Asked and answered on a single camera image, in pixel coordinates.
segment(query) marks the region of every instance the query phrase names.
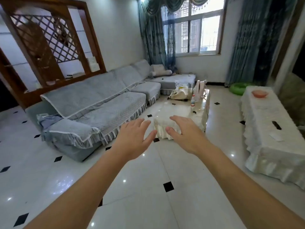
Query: lace tablecloth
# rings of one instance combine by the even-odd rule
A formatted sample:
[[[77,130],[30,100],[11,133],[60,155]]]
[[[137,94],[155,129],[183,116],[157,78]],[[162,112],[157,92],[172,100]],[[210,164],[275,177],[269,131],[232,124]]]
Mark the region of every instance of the lace tablecloth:
[[[269,94],[259,99],[253,90]],[[305,140],[272,88],[249,86],[241,101],[250,152],[246,167],[305,189]]]
[[[179,100],[167,100],[157,115],[154,117],[154,128],[157,130],[156,137],[173,139],[167,134],[165,128],[167,126],[173,127],[173,129],[181,133],[179,126],[176,122],[170,119],[170,116],[177,115],[182,117],[191,118],[195,124],[202,130],[206,130],[208,114],[210,107],[210,90],[205,89],[205,97],[199,102],[195,103],[195,107],[191,108],[191,101],[187,102]]]

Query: wooden lattice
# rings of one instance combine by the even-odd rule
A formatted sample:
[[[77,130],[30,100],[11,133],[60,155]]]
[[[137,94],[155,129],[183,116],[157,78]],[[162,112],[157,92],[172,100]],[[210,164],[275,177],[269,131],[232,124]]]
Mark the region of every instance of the wooden lattice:
[[[11,18],[20,38],[24,41],[32,56],[35,56],[38,51],[42,51],[43,55],[41,56],[41,59],[44,59],[47,64],[49,63],[51,55],[45,58],[44,52],[47,48],[45,46],[46,44],[42,43],[42,40],[47,40],[57,63],[78,59],[75,45],[75,42],[77,42],[75,37],[77,36],[71,34],[64,19],[55,16],[24,14],[14,14],[11,15]],[[35,38],[35,40],[28,40],[28,38],[33,37],[33,35],[26,30],[26,27],[22,26],[27,26],[29,23],[35,23],[40,26],[44,37]],[[60,35],[58,34],[58,31],[56,31],[58,30],[58,25],[61,26],[62,30],[62,34]]]

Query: window frame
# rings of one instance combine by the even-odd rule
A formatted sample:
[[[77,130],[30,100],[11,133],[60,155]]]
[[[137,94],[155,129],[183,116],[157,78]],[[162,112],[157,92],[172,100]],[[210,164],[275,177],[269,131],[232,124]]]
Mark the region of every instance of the window frame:
[[[226,9],[227,9],[227,0],[224,0],[224,6],[220,10],[214,10],[214,11],[210,11],[210,12],[207,12],[207,13],[191,15],[191,13],[192,13],[192,3],[189,1],[189,15],[188,16],[162,21],[163,26],[164,25],[172,24],[173,22],[174,22],[174,24],[182,23],[182,22],[188,22],[188,26],[189,26],[188,27],[188,52],[178,53],[178,54],[176,53],[176,56],[180,57],[180,56],[200,56],[200,55],[216,55],[216,54],[220,54],[222,37],[223,37],[223,30],[224,30],[225,15],[226,15]],[[220,16],[219,27],[218,27],[217,43],[216,43],[216,50],[200,52],[201,32],[202,32],[202,20],[204,18],[210,18],[210,17],[215,17],[215,16]],[[191,43],[191,38],[190,38],[191,21],[198,20],[198,19],[201,20],[200,21],[200,33],[199,33],[198,52],[189,52],[189,50],[190,50],[190,43]]]

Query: sofa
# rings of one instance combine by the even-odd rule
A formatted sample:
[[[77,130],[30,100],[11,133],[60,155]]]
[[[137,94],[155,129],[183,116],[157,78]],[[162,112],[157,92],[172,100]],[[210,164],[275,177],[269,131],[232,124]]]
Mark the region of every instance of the sofa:
[[[173,75],[176,78],[157,82],[149,74],[150,65],[141,60],[47,92],[25,112],[43,141],[81,162],[116,138],[124,122],[138,118],[148,104],[154,104],[162,87],[175,89],[173,80],[188,81],[190,87],[195,82],[194,75]],[[44,118],[47,127],[38,122],[41,114],[49,115]]]

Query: person's left hand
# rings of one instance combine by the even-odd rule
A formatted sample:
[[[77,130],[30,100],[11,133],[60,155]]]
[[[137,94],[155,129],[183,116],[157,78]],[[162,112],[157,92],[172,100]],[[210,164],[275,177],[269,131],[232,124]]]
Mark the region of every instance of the person's left hand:
[[[112,150],[118,151],[129,161],[140,156],[154,140],[157,130],[152,130],[144,140],[144,134],[150,121],[138,118],[122,124],[120,132],[112,146]]]

